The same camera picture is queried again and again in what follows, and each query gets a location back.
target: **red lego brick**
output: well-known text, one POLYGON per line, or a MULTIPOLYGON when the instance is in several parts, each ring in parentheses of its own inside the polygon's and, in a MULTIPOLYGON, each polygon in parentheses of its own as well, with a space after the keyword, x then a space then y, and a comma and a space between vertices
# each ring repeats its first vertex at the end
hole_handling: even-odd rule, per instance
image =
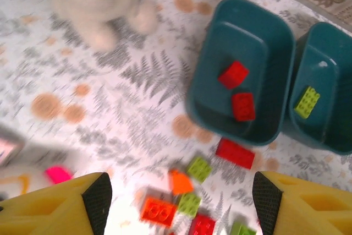
POLYGON ((212 218, 197 214, 194 218, 188 235, 212 235, 215 228, 215 220, 212 218))
POLYGON ((233 114, 237 121, 255 119, 254 99, 252 93, 238 93, 232 96, 233 114))
POLYGON ((222 138, 216 150, 216 155, 235 165, 250 169, 252 168, 255 153, 233 141, 222 138))
POLYGON ((227 89, 233 89, 239 86, 248 74, 248 69, 245 68, 240 62, 236 61, 219 76, 218 81, 227 89))
POLYGON ((146 199, 142 208, 141 220, 150 221, 170 228, 176 211, 176 205, 149 197, 146 199))

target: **white stuffed animal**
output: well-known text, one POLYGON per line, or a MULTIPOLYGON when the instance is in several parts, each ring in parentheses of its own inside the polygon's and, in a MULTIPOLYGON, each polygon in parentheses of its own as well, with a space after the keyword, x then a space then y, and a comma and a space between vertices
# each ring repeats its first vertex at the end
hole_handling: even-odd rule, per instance
POLYGON ((114 50, 117 33, 109 21, 126 17, 131 27, 141 33, 153 33, 158 24, 155 6, 143 0, 51 0, 61 19, 70 20, 82 39, 92 48, 114 50))

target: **pink toy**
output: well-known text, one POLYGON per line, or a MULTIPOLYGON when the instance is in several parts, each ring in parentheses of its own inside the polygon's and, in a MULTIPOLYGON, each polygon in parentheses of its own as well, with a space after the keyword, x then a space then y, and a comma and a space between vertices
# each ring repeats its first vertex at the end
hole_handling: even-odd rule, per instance
POLYGON ((50 167, 45 172, 54 184, 63 183, 73 178, 72 174, 61 166, 50 167))

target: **yellow object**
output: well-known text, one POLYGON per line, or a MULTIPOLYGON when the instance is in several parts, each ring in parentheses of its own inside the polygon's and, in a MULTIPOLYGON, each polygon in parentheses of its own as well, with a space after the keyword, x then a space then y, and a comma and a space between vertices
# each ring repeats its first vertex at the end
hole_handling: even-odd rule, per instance
POLYGON ((112 198, 92 173, 0 202, 0 235, 103 235, 112 198))
MULTIPOLYGON (((260 187, 264 188, 261 192, 267 192, 266 198, 261 199, 267 206, 270 196, 282 192, 273 235, 352 235, 352 193, 275 172, 258 172, 256 177, 255 205, 260 205, 262 195, 256 192, 260 187)), ((266 227, 275 219, 268 212, 258 217, 266 227)))
POLYGON ((304 92, 303 97, 295 107, 295 111, 304 119, 307 119, 312 112, 313 108, 317 104, 320 94, 318 94, 314 88, 308 86, 304 92))

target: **teal plastic bin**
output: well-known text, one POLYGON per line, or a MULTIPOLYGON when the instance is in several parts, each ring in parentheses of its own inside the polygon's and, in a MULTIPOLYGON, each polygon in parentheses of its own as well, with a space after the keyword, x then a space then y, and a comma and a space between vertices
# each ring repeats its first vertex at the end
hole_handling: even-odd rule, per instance
POLYGON ((284 118, 294 51, 294 36, 278 16, 247 0, 221 1, 186 98, 189 116, 233 141, 250 145, 272 142, 284 118), (239 88, 227 90, 217 78, 234 61, 250 73, 239 88), (241 91, 254 96, 254 121, 234 119, 231 96, 241 91))
POLYGON ((317 23, 298 40, 283 132, 314 148, 352 153, 352 38, 317 23), (307 119, 294 108, 311 86, 320 98, 307 119))

